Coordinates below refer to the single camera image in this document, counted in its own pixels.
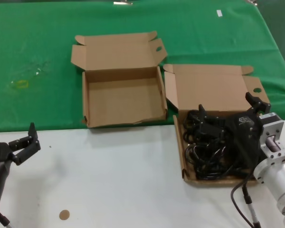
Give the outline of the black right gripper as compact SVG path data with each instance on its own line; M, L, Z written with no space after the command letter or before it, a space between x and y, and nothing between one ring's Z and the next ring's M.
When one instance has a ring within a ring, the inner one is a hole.
M230 114L227 117L212 114L206 111L202 104L199 104L199 128L202 133L220 141L226 140L226 130L230 132L240 156L248 168L253 171L261 157L259 142L261 126L258 117L268 114L271 104L262 101L257 96L252 96L249 92L245 94L245 99L251 107L244 112Z

